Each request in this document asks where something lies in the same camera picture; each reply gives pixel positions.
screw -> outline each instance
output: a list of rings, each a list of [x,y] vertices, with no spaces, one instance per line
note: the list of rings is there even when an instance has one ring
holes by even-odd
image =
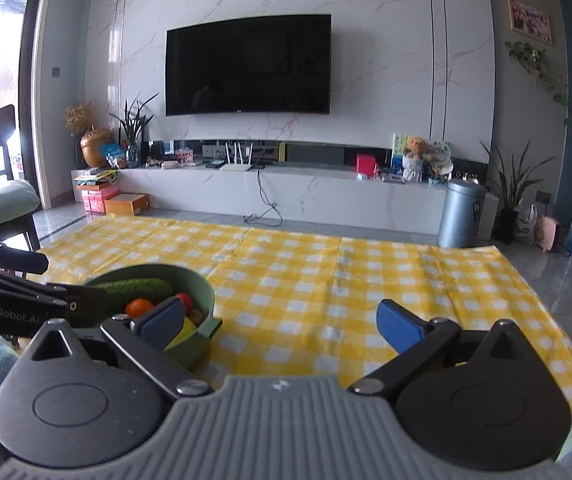
[[[201,397],[208,393],[210,386],[199,379],[186,379],[177,384],[177,393],[184,397]]]
[[[359,395],[376,395],[383,389],[384,383],[372,377],[365,377],[352,384],[352,391]]]

framed picture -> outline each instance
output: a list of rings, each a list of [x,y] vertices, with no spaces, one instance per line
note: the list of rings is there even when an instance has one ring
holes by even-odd
[[[522,4],[517,0],[508,0],[510,11],[510,28],[531,38],[552,44],[550,16],[534,7]]]

red tomato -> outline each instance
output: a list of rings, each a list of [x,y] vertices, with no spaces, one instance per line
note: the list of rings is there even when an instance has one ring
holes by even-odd
[[[139,298],[138,300],[132,300],[130,303],[128,303],[126,306],[126,314],[135,319],[145,312],[148,312],[154,306],[155,305],[153,305],[152,301]]]
[[[179,298],[179,300],[181,300],[181,302],[183,303],[185,314],[186,314],[186,316],[188,316],[192,310],[191,297],[188,294],[186,294],[185,292],[180,292],[179,294],[175,294],[175,298]]]

black door frame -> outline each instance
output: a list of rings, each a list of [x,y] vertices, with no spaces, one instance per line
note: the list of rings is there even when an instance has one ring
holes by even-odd
[[[37,171],[35,166],[35,154],[33,149],[32,130],[32,53],[35,44],[35,31],[37,26],[37,14],[40,0],[27,0],[22,25],[22,37],[19,50],[19,67],[17,79],[18,110],[20,146],[22,150],[22,163],[24,165],[24,178],[38,188]]]

white door trim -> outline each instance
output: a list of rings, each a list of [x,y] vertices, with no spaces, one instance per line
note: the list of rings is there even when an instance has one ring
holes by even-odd
[[[46,11],[48,0],[40,0],[35,24],[35,39],[32,45],[31,66],[31,120],[32,120],[32,148],[35,155],[35,169],[39,187],[42,207],[50,209],[50,194],[48,193],[48,180],[46,179],[46,158],[44,141],[42,137],[42,52],[44,47],[44,29],[46,25]]]

